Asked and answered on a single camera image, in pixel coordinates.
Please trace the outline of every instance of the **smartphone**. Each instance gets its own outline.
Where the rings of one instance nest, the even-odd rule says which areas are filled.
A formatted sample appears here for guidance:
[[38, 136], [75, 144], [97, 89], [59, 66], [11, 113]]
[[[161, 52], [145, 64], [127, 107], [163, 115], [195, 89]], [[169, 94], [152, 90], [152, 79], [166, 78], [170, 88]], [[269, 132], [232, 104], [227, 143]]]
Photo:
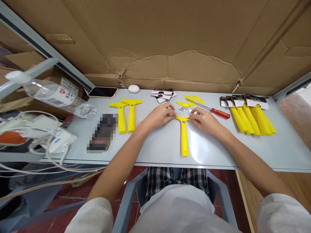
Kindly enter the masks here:
[[116, 87], [93, 87], [88, 93], [90, 98], [109, 98], [112, 99], [116, 96], [119, 89]]

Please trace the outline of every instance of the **white table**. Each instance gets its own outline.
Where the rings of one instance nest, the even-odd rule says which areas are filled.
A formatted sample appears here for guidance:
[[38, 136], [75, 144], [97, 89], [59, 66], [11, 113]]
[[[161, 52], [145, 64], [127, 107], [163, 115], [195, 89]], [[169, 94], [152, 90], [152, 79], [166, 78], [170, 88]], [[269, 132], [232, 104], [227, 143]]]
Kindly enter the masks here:
[[[140, 90], [139, 93], [130, 93], [127, 89], [120, 89], [114, 99], [91, 98], [89, 103], [97, 107], [98, 113], [93, 120], [76, 117], [68, 130], [79, 138], [71, 145], [65, 162], [108, 164], [122, 145], [131, 136], [131, 133], [115, 134], [109, 149], [99, 154], [86, 152], [87, 144], [102, 114], [118, 113], [118, 109], [109, 107], [109, 103], [121, 102], [123, 98], [143, 100], [135, 107], [136, 125], [142, 121], [156, 106], [157, 100], [150, 96], [150, 90]], [[175, 106], [176, 101], [186, 102], [183, 95], [198, 95], [208, 107], [214, 107], [230, 113], [228, 108], [220, 107], [219, 97], [226, 94], [182, 92], [170, 102]], [[292, 125], [282, 114], [272, 98], [267, 100], [270, 109], [264, 111], [271, 121], [277, 134], [271, 136], [253, 136], [239, 132], [232, 117], [224, 119], [215, 117], [226, 126], [240, 141], [259, 155], [275, 171], [311, 172], [311, 152], [298, 136]], [[129, 106], [124, 108], [125, 118], [129, 116]], [[198, 130], [190, 121], [187, 122], [189, 156], [181, 157], [180, 153], [180, 122], [177, 119], [170, 121], [163, 127], [151, 132], [138, 155], [135, 165], [140, 166], [167, 166], [211, 169], [239, 169], [230, 152], [223, 144], [211, 135]], [[61, 155], [52, 155], [59, 161]]]

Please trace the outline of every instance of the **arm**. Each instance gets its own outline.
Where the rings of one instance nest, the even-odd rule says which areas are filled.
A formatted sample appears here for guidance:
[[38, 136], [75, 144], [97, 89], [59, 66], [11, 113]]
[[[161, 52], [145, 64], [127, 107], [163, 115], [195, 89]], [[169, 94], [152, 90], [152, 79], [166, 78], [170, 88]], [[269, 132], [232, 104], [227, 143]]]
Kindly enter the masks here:
[[272, 193], [286, 194], [295, 198], [290, 188], [261, 158], [240, 142], [226, 127], [209, 112], [195, 108], [189, 116], [191, 122], [202, 131], [219, 139], [231, 152], [246, 178], [263, 197]]
[[159, 105], [138, 124], [131, 137], [100, 175], [86, 202], [96, 197], [104, 197], [110, 203], [113, 202], [127, 177], [130, 175], [148, 133], [154, 128], [160, 127], [174, 119], [176, 116], [174, 110], [175, 108], [171, 103]]

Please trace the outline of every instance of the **red screwdriver handle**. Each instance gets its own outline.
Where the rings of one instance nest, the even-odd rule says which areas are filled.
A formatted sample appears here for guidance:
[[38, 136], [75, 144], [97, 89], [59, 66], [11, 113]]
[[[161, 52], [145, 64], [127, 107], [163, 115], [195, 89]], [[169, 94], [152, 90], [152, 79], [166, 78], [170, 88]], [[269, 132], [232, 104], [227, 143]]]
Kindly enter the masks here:
[[211, 112], [215, 113], [216, 115], [218, 115], [220, 117], [226, 118], [226, 119], [229, 119], [231, 117], [230, 114], [225, 113], [225, 112], [220, 111], [220, 110], [216, 110], [215, 108], [212, 108]]

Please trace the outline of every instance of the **white sleeve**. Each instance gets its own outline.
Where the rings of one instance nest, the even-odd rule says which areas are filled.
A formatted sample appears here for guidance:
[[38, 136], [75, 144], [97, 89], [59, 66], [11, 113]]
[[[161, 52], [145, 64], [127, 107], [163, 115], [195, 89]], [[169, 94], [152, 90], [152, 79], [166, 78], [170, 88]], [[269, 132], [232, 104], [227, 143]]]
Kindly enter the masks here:
[[311, 215], [294, 198], [270, 194], [258, 205], [258, 233], [311, 232]]
[[112, 232], [113, 215], [110, 202], [97, 197], [85, 203], [67, 226], [65, 233]]

